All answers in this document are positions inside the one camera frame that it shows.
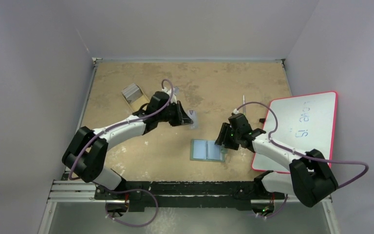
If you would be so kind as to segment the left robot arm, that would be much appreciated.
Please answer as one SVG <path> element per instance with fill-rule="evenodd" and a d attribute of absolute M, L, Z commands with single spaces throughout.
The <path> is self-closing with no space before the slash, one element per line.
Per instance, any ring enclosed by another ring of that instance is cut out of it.
<path fill-rule="evenodd" d="M 121 175 L 104 165 L 107 152 L 128 139 L 149 133 L 160 122 L 176 127 L 194 124 L 194 121 L 192 112 L 186 112 L 175 95 L 170 91 L 157 91 L 149 103 L 125 120 L 103 128 L 79 128 L 62 163 L 84 182 L 102 185 L 113 199 L 121 199 L 129 188 Z"/>

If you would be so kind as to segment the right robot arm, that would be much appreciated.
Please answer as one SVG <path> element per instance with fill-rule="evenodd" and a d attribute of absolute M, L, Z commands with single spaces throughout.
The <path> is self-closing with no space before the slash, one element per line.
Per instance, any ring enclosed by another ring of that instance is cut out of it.
<path fill-rule="evenodd" d="M 338 189 L 338 182 L 323 154 L 312 149 L 304 154 L 288 146 L 279 146 L 268 133 L 252 129 L 243 114 L 229 117 L 221 126 L 216 145 L 237 150 L 239 147 L 261 154 L 288 170 L 272 170 L 254 178 L 254 192 L 259 198 L 272 193 L 294 195 L 304 206 L 313 207 Z"/>

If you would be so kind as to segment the green card holder wallet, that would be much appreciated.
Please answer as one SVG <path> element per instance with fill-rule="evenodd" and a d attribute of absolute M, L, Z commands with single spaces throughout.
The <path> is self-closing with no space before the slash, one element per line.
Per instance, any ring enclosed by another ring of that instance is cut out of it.
<path fill-rule="evenodd" d="M 227 149 L 216 145 L 214 140 L 192 139 L 190 144 L 190 160 L 225 162 Z"/>

